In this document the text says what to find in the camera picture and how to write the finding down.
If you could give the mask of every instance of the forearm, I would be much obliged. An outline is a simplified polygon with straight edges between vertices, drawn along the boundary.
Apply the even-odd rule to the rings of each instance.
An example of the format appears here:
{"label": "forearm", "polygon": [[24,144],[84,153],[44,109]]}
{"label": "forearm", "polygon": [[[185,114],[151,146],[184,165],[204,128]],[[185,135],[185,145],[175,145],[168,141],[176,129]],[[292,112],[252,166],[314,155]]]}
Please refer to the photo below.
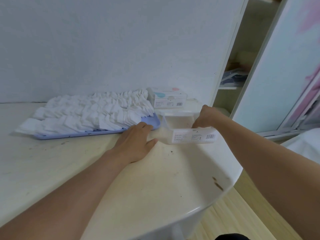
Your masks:
{"label": "forearm", "polygon": [[320,165],[229,118],[215,127],[259,191],[304,239],[320,238]]}
{"label": "forearm", "polygon": [[120,157],[114,150],[107,151],[91,166],[0,228],[0,238],[80,239],[106,190],[126,166]]}

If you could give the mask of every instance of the hand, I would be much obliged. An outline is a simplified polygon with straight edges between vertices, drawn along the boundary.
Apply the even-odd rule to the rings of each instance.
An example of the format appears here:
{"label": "hand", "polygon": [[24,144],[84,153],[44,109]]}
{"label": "hand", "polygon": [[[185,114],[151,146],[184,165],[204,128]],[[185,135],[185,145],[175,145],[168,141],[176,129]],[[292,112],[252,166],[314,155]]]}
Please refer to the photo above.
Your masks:
{"label": "hand", "polygon": [[206,127],[214,127],[216,121],[220,118],[227,118],[224,114],[222,114],[218,109],[209,107],[208,105],[203,105],[199,117],[195,120],[192,125],[192,128],[206,128]]}
{"label": "hand", "polygon": [[152,125],[140,122],[122,133],[112,150],[121,154],[126,163],[143,159],[158,142],[158,139],[147,141]]}

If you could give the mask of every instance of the barcode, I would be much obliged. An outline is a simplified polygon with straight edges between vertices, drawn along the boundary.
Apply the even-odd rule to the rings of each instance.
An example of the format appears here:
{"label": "barcode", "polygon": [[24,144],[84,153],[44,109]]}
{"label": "barcode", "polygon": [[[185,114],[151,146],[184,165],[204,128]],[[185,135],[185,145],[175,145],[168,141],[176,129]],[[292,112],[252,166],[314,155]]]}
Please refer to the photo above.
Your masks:
{"label": "barcode", "polygon": [[207,139],[212,139],[212,138],[214,138],[214,134],[207,135]]}

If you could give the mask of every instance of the brown stain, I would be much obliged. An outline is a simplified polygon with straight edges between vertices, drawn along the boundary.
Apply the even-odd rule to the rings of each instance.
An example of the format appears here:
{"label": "brown stain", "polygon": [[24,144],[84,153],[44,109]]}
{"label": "brown stain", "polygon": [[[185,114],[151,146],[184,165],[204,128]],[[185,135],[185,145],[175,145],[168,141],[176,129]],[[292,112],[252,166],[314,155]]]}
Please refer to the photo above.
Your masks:
{"label": "brown stain", "polygon": [[214,182],[214,184],[215,184],[219,189],[221,189],[222,191],[224,191],[223,188],[222,188],[217,182]]}

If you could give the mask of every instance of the person's left arm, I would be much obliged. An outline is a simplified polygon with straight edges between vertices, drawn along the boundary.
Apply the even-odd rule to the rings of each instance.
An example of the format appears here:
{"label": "person's left arm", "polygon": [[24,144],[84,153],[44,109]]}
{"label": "person's left arm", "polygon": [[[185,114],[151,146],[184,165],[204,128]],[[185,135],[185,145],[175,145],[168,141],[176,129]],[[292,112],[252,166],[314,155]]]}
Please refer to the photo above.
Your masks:
{"label": "person's left arm", "polygon": [[0,239],[78,240],[113,180],[157,143],[147,142],[151,125],[140,122],[88,168],[0,228]]}

